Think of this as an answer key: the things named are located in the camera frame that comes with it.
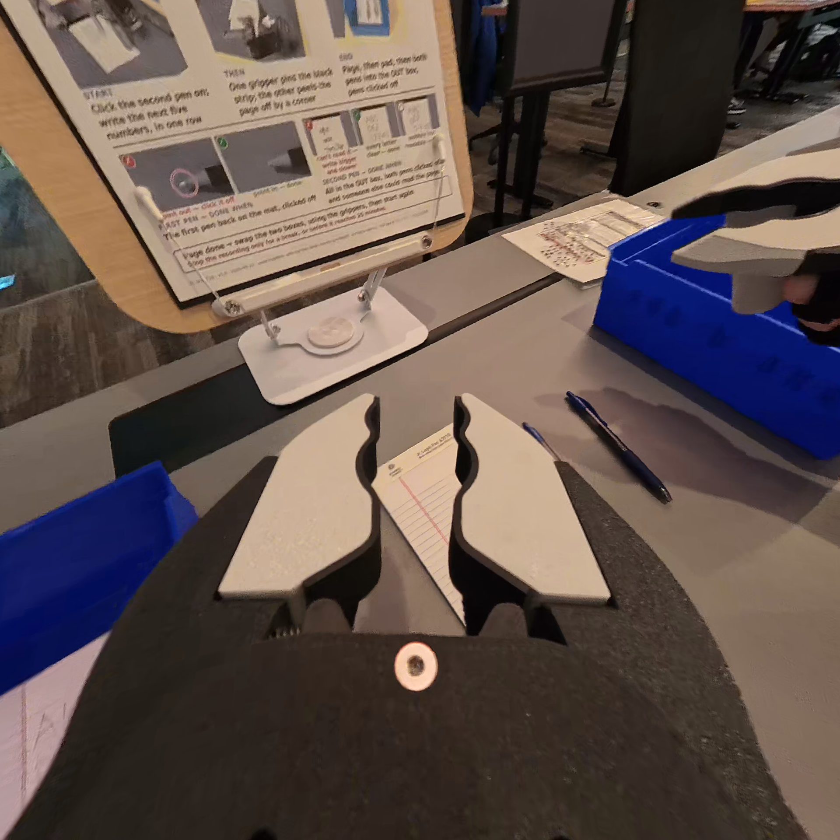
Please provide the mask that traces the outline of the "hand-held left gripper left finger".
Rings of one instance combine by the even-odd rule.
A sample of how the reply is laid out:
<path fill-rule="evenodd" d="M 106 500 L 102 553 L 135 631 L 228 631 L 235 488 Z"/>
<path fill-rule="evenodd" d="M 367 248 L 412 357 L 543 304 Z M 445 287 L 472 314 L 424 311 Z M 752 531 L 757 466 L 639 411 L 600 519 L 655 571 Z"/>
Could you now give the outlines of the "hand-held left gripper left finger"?
<path fill-rule="evenodd" d="M 219 587 L 231 599 L 357 603 L 379 580 L 381 505 L 372 482 L 380 399 L 363 394 L 279 453 Z"/>

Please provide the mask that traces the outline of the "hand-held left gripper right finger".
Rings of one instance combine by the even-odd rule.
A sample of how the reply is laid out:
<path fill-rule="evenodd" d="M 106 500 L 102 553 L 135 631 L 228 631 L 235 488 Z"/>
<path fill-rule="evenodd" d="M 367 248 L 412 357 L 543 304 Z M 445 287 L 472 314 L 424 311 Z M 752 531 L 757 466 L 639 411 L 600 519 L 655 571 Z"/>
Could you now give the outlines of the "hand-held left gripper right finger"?
<path fill-rule="evenodd" d="M 469 393 L 455 399 L 454 435 L 460 486 L 450 548 L 542 602 L 608 603 L 606 579 L 549 452 Z"/>

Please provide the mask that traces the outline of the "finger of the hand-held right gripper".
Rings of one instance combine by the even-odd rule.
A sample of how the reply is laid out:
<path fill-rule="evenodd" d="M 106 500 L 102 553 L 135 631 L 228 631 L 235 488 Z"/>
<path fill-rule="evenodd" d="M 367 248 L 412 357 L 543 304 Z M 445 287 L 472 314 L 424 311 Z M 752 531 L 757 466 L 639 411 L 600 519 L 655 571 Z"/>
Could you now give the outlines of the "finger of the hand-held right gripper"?
<path fill-rule="evenodd" d="M 722 227 L 674 251 L 679 266 L 731 278 L 731 307 L 768 312 L 784 300 L 790 278 L 820 277 L 838 286 L 837 225 Z"/>
<path fill-rule="evenodd" d="M 839 152 L 796 151 L 755 165 L 676 206 L 674 220 L 715 219 L 741 229 L 811 220 L 838 228 Z"/>

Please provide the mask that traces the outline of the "white lined notepad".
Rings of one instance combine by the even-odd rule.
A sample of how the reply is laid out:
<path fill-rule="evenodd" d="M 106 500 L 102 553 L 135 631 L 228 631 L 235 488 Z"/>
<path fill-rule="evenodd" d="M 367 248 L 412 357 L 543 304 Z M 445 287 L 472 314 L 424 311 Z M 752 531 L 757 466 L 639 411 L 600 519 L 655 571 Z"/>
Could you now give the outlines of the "white lined notepad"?
<path fill-rule="evenodd" d="M 404 539 L 452 612 L 465 624 L 463 598 L 451 581 L 449 538 L 455 497 L 458 446 L 452 424 L 389 459 L 373 487 Z"/>

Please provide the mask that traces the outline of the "blue pen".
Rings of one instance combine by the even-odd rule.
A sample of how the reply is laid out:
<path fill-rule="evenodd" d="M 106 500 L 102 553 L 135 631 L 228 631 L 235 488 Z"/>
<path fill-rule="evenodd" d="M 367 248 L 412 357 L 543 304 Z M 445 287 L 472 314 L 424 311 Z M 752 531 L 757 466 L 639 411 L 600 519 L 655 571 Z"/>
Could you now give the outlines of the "blue pen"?
<path fill-rule="evenodd" d="M 545 437 L 541 435 L 541 433 L 539 432 L 539 430 L 537 428 L 535 428 L 533 425 L 530 425 L 527 422 L 522 422 L 521 426 L 551 456 L 553 462 L 555 462 L 555 463 L 560 463 L 561 462 L 561 460 L 562 460 L 561 456 L 548 443 L 548 441 L 545 439 Z"/>
<path fill-rule="evenodd" d="M 595 431 L 614 456 L 623 463 L 625 468 L 648 492 L 664 504 L 672 501 L 672 496 L 665 483 L 613 432 L 592 404 L 572 392 L 566 392 L 565 400 L 570 408 Z"/>

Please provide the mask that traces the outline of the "blue plastic bin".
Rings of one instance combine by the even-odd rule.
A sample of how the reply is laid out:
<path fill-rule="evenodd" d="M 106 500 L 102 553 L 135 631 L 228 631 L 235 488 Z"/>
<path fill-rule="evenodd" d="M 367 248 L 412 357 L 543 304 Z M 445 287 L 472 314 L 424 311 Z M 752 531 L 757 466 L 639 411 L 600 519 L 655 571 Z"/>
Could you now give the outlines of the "blue plastic bin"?
<path fill-rule="evenodd" d="M 4 532 L 1 693 L 108 632 L 198 520 L 153 463 Z"/>
<path fill-rule="evenodd" d="M 810 342 L 787 302 L 738 314 L 730 276 L 671 260 L 724 219 L 667 219 L 616 243 L 594 325 L 814 457 L 834 458 L 838 349 Z"/>

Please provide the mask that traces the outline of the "tall black panel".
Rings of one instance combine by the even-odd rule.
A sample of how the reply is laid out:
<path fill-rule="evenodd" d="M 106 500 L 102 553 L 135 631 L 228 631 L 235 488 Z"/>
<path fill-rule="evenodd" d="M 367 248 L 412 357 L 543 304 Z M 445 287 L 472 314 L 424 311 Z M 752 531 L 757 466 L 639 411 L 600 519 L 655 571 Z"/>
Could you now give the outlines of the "tall black panel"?
<path fill-rule="evenodd" d="M 725 132 L 742 1 L 635 3 L 610 191 L 631 196 L 712 161 Z"/>

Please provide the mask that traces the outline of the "white metal board stand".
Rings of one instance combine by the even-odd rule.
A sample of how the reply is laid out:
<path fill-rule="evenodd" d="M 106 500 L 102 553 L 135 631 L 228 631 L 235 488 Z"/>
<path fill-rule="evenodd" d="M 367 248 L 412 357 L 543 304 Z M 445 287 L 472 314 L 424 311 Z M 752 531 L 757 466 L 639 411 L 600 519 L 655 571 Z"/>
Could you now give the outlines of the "white metal board stand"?
<path fill-rule="evenodd" d="M 296 128 L 229 133 L 126 154 L 141 231 L 182 308 L 259 318 L 238 341 L 259 392 L 287 406 L 428 336 L 382 290 L 463 210 L 442 125 L 341 141 L 314 159 Z"/>

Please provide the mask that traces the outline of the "printed paper sheet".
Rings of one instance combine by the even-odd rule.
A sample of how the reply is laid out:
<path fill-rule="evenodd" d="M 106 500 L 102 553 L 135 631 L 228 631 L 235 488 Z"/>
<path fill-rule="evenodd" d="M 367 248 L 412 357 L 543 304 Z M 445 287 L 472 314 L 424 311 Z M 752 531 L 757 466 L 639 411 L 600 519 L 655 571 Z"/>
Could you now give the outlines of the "printed paper sheet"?
<path fill-rule="evenodd" d="M 616 245 L 664 221 L 660 213 L 613 198 L 503 237 L 552 272 L 586 287 L 605 278 Z"/>

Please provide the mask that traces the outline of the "black framed sign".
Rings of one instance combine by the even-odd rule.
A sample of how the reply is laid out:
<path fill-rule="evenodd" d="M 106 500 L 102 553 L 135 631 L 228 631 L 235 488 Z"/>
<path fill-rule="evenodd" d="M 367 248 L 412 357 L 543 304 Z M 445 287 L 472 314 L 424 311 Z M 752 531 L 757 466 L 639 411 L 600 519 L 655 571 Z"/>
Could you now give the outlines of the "black framed sign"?
<path fill-rule="evenodd" d="M 510 1 L 502 81 L 505 109 L 521 100 L 511 193 L 530 218 L 548 118 L 556 91 L 608 81 L 627 2 Z"/>

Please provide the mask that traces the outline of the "blue cloth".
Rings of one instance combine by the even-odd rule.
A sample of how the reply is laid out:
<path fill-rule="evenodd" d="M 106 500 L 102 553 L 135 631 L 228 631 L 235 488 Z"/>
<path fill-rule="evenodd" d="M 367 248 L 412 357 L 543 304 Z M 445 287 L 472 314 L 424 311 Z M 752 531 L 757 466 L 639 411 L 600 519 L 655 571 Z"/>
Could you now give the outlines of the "blue cloth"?
<path fill-rule="evenodd" d="M 465 105 L 475 115 L 492 101 L 500 43 L 507 28 L 508 1 L 466 2 L 463 90 Z"/>

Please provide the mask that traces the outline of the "white paper sheet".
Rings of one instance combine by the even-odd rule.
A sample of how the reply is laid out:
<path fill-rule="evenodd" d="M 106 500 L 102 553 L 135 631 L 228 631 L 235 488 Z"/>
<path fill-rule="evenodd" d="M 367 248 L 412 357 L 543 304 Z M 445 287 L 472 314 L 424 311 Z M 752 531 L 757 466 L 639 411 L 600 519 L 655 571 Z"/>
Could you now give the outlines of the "white paper sheet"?
<path fill-rule="evenodd" d="M 32 799 L 65 737 L 79 695 L 109 634 L 1 697 L 1 838 Z"/>

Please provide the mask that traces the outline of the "wooden display board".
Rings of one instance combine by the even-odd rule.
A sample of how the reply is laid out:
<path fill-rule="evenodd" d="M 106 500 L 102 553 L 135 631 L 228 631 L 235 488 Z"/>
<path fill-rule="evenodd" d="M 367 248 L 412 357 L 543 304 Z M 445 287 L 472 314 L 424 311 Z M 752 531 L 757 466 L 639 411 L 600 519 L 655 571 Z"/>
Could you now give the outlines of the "wooden display board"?
<path fill-rule="evenodd" d="M 461 99 L 455 27 L 449 2 L 434 1 L 451 151 L 465 218 L 437 223 L 423 233 L 426 248 L 371 246 L 359 255 L 339 257 L 303 271 L 303 279 L 263 304 L 272 308 L 323 290 L 336 291 L 380 268 L 416 264 L 420 255 L 451 246 L 461 236 L 474 206 L 466 119 Z M 38 199 L 67 236 L 94 279 L 129 318 L 165 333 L 208 331 L 241 319 L 218 314 L 209 302 L 180 309 L 165 289 L 161 273 L 139 233 L 112 193 L 74 122 L 56 99 L 6 11 L 2 10 L 2 146 L 10 153 Z"/>

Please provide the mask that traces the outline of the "printed instruction sheet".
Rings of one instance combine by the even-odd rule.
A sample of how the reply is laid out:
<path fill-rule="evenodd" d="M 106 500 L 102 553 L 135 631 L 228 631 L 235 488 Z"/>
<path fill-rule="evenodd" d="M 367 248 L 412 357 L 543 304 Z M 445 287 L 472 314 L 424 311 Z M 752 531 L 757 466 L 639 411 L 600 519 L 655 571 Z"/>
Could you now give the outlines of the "printed instruction sheet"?
<path fill-rule="evenodd" d="M 2 2 L 3 9 L 160 273 L 126 154 L 262 130 L 259 140 L 289 127 L 308 137 L 314 159 L 325 153 L 327 119 L 341 121 L 345 143 L 389 140 L 428 123 L 449 138 L 432 2 Z"/>

